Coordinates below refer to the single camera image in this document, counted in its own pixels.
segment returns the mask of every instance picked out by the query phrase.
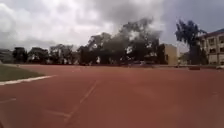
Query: foliage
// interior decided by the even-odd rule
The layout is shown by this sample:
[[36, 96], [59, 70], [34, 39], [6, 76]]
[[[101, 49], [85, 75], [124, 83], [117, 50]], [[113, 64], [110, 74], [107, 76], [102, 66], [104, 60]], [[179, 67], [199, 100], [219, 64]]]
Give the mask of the foliage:
[[201, 64], [203, 65], [206, 65], [209, 63], [207, 55], [206, 55], [206, 51], [204, 49], [200, 50], [200, 61], [201, 61]]
[[59, 44], [50, 47], [50, 59], [54, 64], [73, 64], [75, 55], [73, 53], [73, 45]]
[[12, 54], [16, 63], [25, 63], [27, 61], [28, 53], [23, 47], [15, 47]]
[[100, 58], [100, 64], [120, 65], [147, 60], [150, 56], [157, 61], [160, 32], [150, 27], [152, 23], [153, 20], [143, 18], [124, 24], [113, 37], [108, 33], [92, 36], [86, 46], [79, 48], [80, 63], [96, 63]]
[[168, 64], [165, 57], [165, 45], [161, 44], [157, 49], [157, 63], [158, 64]]
[[176, 31], [176, 38], [177, 41], [183, 41], [187, 43], [189, 46], [189, 59], [191, 64], [199, 64], [200, 63], [200, 35], [206, 33], [205, 31], [199, 29], [198, 25], [195, 24], [193, 21], [188, 21], [184, 23], [182, 20], [176, 24], [177, 31]]
[[29, 61], [34, 63], [46, 63], [48, 55], [48, 50], [42, 49], [40, 47], [33, 47], [29, 53]]

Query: building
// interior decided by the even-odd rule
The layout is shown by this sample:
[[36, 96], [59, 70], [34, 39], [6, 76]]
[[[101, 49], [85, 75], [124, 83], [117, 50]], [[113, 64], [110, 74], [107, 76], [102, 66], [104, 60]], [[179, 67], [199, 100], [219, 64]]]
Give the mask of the building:
[[165, 56], [168, 65], [177, 65], [178, 57], [177, 57], [177, 47], [172, 44], [164, 44], [165, 46]]
[[203, 35], [202, 48], [206, 51], [209, 64], [224, 64], [224, 29]]
[[13, 63], [12, 51], [0, 49], [0, 61], [3, 63]]

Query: white building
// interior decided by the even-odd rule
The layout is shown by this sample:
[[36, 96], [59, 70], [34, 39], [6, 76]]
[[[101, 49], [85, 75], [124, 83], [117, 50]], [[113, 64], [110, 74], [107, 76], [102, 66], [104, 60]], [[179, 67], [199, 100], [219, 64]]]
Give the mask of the white building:
[[224, 64], [224, 29], [202, 36], [201, 46], [207, 53], [209, 64]]

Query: track surface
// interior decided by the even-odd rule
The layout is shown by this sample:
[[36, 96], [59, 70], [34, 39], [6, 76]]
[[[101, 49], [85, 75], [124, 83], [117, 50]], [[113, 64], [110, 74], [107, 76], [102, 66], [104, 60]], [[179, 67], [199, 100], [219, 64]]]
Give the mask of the track surface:
[[55, 77], [0, 87], [5, 128], [221, 128], [224, 72], [22, 66]]

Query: cloud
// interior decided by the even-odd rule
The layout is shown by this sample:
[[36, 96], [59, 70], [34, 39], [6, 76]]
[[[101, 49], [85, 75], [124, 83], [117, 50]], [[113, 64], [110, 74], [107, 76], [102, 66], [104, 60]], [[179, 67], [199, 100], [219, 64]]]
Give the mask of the cloud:
[[114, 33], [122, 24], [142, 17], [154, 17], [158, 24], [163, 24], [160, 19], [162, 2], [0, 0], [0, 37], [4, 37], [0, 45], [7, 48], [19, 45], [47, 47], [52, 41], [81, 45], [92, 35], [104, 31]]
[[0, 0], [0, 47], [82, 45], [92, 35], [115, 33], [143, 17], [163, 30], [162, 42], [177, 45], [178, 19], [193, 20], [210, 32], [223, 27], [223, 11], [223, 0]]

